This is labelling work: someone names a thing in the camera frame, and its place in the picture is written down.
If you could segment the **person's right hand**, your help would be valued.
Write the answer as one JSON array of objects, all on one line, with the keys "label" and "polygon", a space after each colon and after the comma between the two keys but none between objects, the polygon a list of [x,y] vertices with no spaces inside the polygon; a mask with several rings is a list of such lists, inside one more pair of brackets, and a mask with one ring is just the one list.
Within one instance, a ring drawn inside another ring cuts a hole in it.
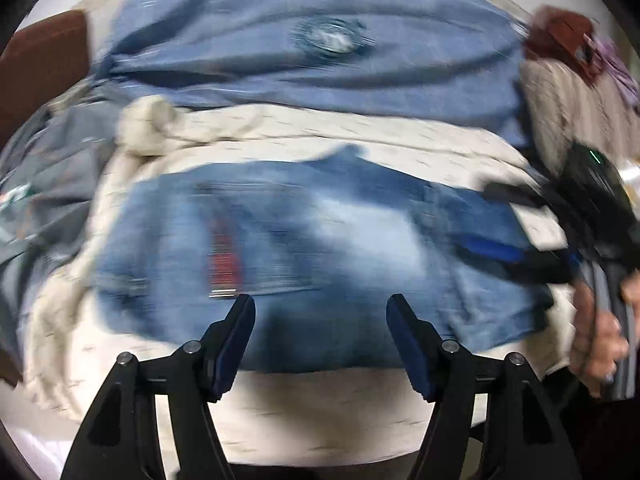
[{"label": "person's right hand", "polygon": [[582,280],[574,281],[573,306],[570,371],[594,398],[600,398],[605,381],[628,356],[629,342],[616,316],[596,307],[591,288]]}]

